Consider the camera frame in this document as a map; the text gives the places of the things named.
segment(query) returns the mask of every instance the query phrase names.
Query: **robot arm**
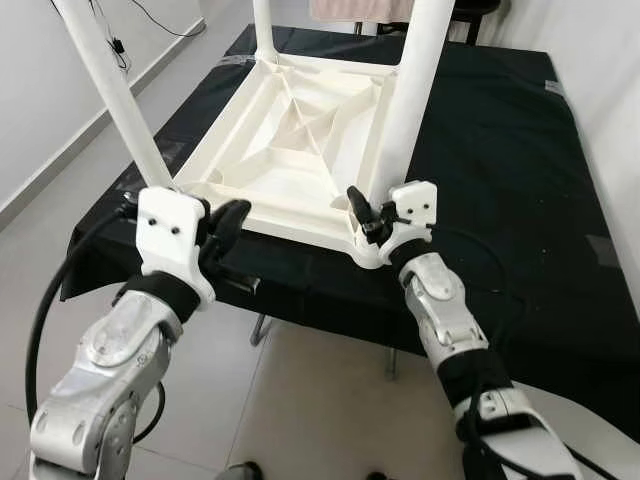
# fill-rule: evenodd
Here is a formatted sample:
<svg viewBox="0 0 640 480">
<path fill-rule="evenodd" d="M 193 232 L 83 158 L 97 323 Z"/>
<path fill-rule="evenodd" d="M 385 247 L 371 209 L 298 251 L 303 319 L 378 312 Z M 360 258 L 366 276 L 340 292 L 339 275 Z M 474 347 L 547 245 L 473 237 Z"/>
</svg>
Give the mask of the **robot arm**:
<svg viewBox="0 0 640 480">
<path fill-rule="evenodd" d="M 182 325 L 215 298 L 199 263 L 226 253 L 250 208 L 237 200 L 210 216 L 206 202 L 181 193 L 140 193 L 143 276 L 86 331 L 73 366 L 36 412 L 31 479 L 124 478 L 140 406 L 164 376 Z"/>
<path fill-rule="evenodd" d="M 460 278 L 430 248 L 425 227 L 435 224 L 436 194 L 427 182 L 405 184 L 391 190 L 390 201 L 377 213 L 354 187 L 348 191 L 367 240 L 398 273 L 465 443 L 467 479 L 581 480 L 567 448 L 514 388 L 499 355 L 489 348 L 465 304 Z"/>
</svg>

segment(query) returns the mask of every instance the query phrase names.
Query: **tiled floor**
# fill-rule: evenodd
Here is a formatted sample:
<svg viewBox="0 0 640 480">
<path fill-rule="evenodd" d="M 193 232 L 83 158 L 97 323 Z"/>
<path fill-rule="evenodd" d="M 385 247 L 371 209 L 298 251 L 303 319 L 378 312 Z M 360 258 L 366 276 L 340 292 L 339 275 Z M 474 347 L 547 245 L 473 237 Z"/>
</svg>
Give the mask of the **tiled floor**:
<svg viewBox="0 0 640 480">
<path fill-rule="evenodd" d="M 317 26 L 306 2 L 272 3 L 274 23 Z M 138 98 L 154 130 L 251 21 L 246 0 L 206 0 L 204 8 L 206 33 Z M 22 375 L 39 297 L 73 225 L 128 162 L 107 128 L 0 233 L 0 480 L 27 478 Z M 68 368 L 81 332 L 106 311 L 116 289 L 54 306 L 41 351 L 41 395 Z M 374 468 L 398 480 L 463 478 L 450 410 L 426 360 L 400 354 L 400 377 L 388 382 L 380 346 L 275 321 L 252 348 L 254 319 L 215 304 L 190 321 L 165 378 L 164 417 L 135 448 L 127 478 L 212 480 L 229 462 L 246 459 L 258 460 L 269 480 L 360 480 Z M 530 392 L 573 446 L 620 478 L 640 478 L 637 445 L 570 402 Z M 140 423 L 154 401 L 152 394 Z"/>
</svg>

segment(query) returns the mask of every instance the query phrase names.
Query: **floor tile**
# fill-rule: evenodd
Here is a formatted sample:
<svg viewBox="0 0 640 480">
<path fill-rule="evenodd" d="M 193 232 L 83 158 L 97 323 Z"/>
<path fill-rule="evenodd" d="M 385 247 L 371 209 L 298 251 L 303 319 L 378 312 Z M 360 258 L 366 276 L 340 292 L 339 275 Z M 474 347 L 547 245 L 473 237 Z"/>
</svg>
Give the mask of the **floor tile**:
<svg viewBox="0 0 640 480">
<path fill-rule="evenodd" d="M 424 358 L 278 322 L 265 346 L 231 462 L 255 460 L 277 480 L 463 478 L 444 392 Z"/>
<path fill-rule="evenodd" d="M 186 324 L 163 380 L 163 418 L 142 447 L 214 470 L 224 468 L 262 349 L 249 344 L 255 318 L 252 312 L 217 303 Z M 145 404 L 140 426 L 155 405 L 152 398 Z"/>
<path fill-rule="evenodd" d="M 196 465 L 166 458 L 141 448 L 134 448 L 127 472 L 128 480 L 213 480 L 216 472 Z M 29 480 L 29 467 L 25 459 L 11 480 Z"/>
<path fill-rule="evenodd" d="M 12 478 L 28 448 L 29 429 L 25 413 L 0 405 L 0 479 Z"/>
</svg>

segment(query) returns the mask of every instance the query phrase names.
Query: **baseboard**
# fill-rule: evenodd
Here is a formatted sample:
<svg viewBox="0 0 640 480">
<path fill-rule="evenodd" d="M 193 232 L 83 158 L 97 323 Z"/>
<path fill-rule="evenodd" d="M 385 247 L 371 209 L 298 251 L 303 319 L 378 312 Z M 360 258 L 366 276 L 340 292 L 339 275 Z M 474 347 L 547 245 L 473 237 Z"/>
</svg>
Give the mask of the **baseboard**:
<svg viewBox="0 0 640 480">
<path fill-rule="evenodd" d="M 201 28 L 206 28 L 204 18 L 196 21 L 186 32 L 190 35 Z M 138 95 L 158 74 L 184 50 L 194 37 L 178 37 L 162 52 L 155 62 L 141 72 L 130 84 L 131 92 Z M 27 181 L 0 206 L 0 231 L 46 188 L 56 176 L 64 170 L 71 161 L 84 150 L 94 138 L 111 122 L 111 115 L 106 108 L 98 112 L 87 122 L 69 141 L 54 153 L 47 162 L 40 167 Z"/>
</svg>

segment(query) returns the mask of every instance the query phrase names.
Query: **white wall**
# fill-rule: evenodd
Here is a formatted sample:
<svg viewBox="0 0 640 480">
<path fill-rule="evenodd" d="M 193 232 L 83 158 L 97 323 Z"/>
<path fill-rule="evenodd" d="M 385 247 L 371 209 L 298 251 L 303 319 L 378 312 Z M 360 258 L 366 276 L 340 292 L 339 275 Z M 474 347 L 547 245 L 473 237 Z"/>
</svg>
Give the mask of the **white wall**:
<svg viewBox="0 0 640 480">
<path fill-rule="evenodd" d="M 103 104 L 49 0 L 0 6 L 0 205 L 47 164 Z M 141 0 L 178 33 L 202 15 L 198 0 Z M 101 0 L 135 79 L 176 41 L 130 0 Z"/>
<path fill-rule="evenodd" d="M 550 54 L 640 312 L 640 2 L 503 2 L 479 43 Z"/>
</svg>

